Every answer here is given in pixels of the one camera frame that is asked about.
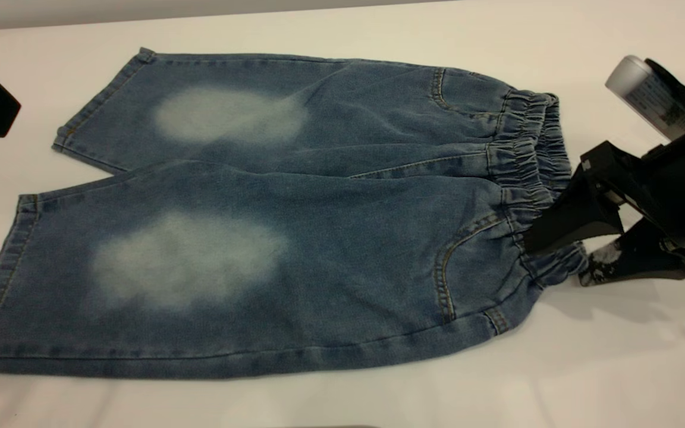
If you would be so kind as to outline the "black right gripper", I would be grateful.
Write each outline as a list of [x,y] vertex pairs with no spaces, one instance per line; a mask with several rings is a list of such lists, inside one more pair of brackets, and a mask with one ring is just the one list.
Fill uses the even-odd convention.
[[[685,134],[642,157],[605,141],[582,155],[580,173],[524,232],[528,254],[549,254],[588,238],[621,235],[588,255],[582,287],[633,279],[685,279]],[[619,208],[642,220],[624,233]]]

